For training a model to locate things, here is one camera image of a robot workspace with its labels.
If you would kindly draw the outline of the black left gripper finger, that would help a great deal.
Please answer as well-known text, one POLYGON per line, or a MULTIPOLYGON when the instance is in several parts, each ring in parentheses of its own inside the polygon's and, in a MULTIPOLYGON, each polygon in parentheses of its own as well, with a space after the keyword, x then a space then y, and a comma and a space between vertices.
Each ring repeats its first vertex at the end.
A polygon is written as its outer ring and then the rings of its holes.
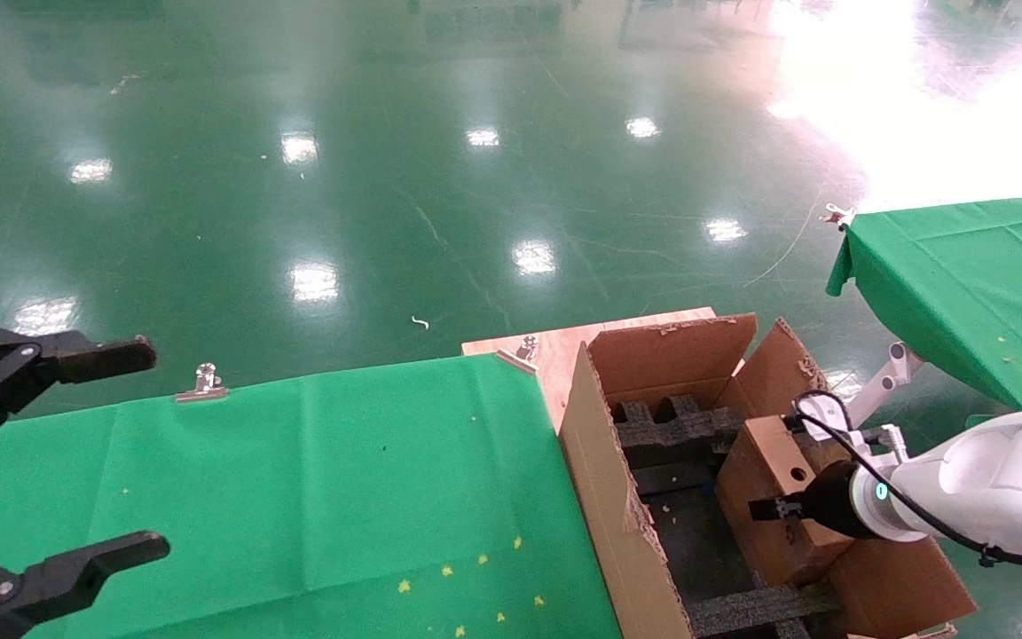
POLYGON ((94 343, 74 330, 31 336, 0 328, 0 426, 53 385, 113 379, 155 364, 157 351, 142 335, 94 343))
POLYGON ((49 556, 20 573, 0 566, 0 638, 24 638, 34 627, 90 608, 114 574, 160 561, 170 551, 158 532, 138 531, 49 556))

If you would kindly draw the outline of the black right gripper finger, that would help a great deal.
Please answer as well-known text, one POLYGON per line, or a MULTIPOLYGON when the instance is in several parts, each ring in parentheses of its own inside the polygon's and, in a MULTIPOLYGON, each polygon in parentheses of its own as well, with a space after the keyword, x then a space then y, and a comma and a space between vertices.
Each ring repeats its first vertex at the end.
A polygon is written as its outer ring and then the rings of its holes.
POLYGON ((806 518, 803 502, 798 497, 754 499, 749 502, 749 514, 758 522, 806 518))

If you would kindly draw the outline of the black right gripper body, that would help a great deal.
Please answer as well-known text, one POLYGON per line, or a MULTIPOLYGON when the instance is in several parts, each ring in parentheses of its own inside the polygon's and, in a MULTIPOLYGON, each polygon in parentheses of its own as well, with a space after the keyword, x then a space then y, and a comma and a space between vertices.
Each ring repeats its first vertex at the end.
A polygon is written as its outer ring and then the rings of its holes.
POLYGON ((851 496, 852 480, 860 468, 856 461, 839 460, 816 474, 799 498, 799 517, 812 519, 847 537, 875 539, 875 531, 860 519, 851 496))

